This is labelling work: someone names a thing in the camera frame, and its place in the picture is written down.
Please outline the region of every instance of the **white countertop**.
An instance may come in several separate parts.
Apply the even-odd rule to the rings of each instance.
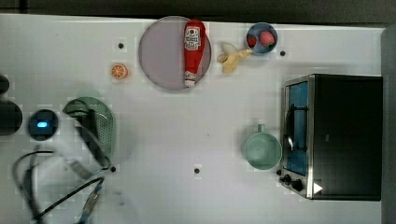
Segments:
[[[279,137],[285,81],[314,73],[380,76],[383,29],[275,24],[276,52],[251,56],[223,75],[220,43],[242,48],[251,24],[206,22],[208,73],[195,88],[170,92],[151,83],[138,62],[140,36],[153,22],[0,15],[0,72],[12,83],[5,97],[21,107],[24,122],[39,107],[62,109],[88,89],[113,110],[118,171],[106,173],[93,223],[380,223],[380,202],[306,200],[278,184],[276,169],[250,167],[240,148],[258,123]],[[126,49],[117,49],[119,40]],[[129,66],[127,80],[112,79],[115,62]],[[31,217],[10,175],[35,144],[22,125],[0,137],[2,224]],[[194,176],[197,164],[201,173]],[[56,209],[53,223],[74,221],[81,197]]]

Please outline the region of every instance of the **orange slice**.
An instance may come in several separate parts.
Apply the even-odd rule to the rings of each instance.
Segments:
[[[122,63],[116,63],[111,68],[111,76],[113,76],[115,79],[123,79],[128,77],[128,75],[128,68],[126,68],[126,66]]]

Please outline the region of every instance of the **black toaster oven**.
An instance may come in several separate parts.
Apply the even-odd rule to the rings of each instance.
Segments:
[[[381,199],[382,77],[311,75],[282,101],[282,185],[313,200]]]

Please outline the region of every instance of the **gray plate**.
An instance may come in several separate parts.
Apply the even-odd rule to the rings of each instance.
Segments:
[[[184,26],[189,19],[165,17],[153,24],[142,35],[139,62],[148,79],[171,91],[186,89],[184,85]],[[210,65],[211,48],[206,37],[204,55],[196,82]]]

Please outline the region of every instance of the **ketchup bottle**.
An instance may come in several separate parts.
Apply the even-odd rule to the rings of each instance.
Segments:
[[[190,20],[184,27],[184,84],[193,87],[205,48],[205,26],[201,21]]]

